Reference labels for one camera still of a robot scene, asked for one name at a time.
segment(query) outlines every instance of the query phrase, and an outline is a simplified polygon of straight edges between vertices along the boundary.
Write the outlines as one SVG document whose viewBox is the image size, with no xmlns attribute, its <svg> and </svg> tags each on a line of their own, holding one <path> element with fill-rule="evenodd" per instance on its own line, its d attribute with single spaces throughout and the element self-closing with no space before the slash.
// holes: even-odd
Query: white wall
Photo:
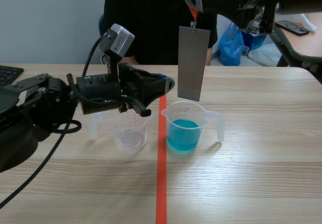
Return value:
<svg viewBox="0 0 322 224">
<path fill-rule="evenodd" d="M 228 18 L 218 15 L 217 17 L 217 35 L 218 35 L 218 41 L 215 43 L 215 45 L 212 48 L 212 53 L 215 53 L 219 50 L 219 42 L 221 40 L 221 37 L 223 33 L 227 30 L 229 25 L 231 24 L 231 20 Z"/>
<path fill-rule="evenodd" d="M 84 64 L 103 11 L 104 0 L 0 0 L 0 62 Z"/>
</svg>

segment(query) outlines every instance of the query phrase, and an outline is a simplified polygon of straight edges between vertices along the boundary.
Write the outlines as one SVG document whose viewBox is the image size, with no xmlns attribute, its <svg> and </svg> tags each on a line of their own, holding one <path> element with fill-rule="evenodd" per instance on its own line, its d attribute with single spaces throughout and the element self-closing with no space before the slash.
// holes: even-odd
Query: metal plate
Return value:
<svg viewBox="0 0 322 224">
<path fill-rule="evenodd" d="M 179 28 L 178 97 L 199 101 L 210 31 Z"/>
</svg>

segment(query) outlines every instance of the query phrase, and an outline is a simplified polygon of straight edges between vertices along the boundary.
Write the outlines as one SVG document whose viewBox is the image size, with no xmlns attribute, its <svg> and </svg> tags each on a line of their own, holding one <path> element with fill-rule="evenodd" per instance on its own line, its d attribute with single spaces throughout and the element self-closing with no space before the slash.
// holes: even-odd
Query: person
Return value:
<svg viewBox="0 0 322 224">
<path fill-rule="evenodd" d="M 179 26 L 192 27 L 194 18 L 185 0 L 105 0 L 105 30 L 114 23 L 135 39 L 122 63 L 178 64 Z M 217 14 L 198 13 L 196 28 L 211 30 L 206 65 L 217 41 Z"/>
</svg>

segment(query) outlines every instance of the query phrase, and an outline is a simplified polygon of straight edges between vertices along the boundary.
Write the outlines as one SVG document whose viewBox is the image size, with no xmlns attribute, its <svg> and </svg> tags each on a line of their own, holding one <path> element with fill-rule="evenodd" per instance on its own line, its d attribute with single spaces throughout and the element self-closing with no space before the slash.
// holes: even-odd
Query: chair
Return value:
<svg viewBox="0 0 322 224">
<path fill-rule="evenodd" d="M 102 15 L 99 20 L 99 31 L 101 36 L 105 33 L 104 27 L 105 27 L 105 18 L 104 18 L 104 15 Z"/>
<path fill-rule="evenodd" d="M 99 31 L 100 31 L 100 36 L 102 36 L 105 33 L 105 18 L 104 18 L 104 15 L 102 15 L 100 17 L 100 20 L 99 20 Z M 106 60 L 106 62 L 108 62 L 108 58 L 106 57 L 106 55 L 102 55 L 101 63 L 102 64 L 107 64 L 107 63 L 104 63 L 104 59 Z"/>
</svg>

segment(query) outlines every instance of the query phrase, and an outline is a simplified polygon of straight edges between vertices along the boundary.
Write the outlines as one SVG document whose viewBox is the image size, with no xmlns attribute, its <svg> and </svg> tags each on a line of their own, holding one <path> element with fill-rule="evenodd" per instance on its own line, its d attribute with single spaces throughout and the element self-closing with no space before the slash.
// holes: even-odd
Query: empty measuring cup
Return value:
<svg viewBox="0 0 322 224">
<path fill-rule="evenodd" d="M 134 110 L 119 113 L 116 109 L 95 113 L 90 122 L 91 139 L 97 138 L 97 124 L 105 123 L 120 147 L 127 150 L 138 150 L 145 145 L 147 123 L 151 119 L 152 115 L 141 117 Z"/>
<path fill-rule="evenodd" d="M 217 122 L 217 138 L 224 139 L 225 124 L 219 112 L 206 111 L 202 106 L 187 101 L 170 104 L 161 112 L 167 118 L 168 143 L 178 150 L 191 150 L 197 146 L 208 121 Z"/>
</svg>

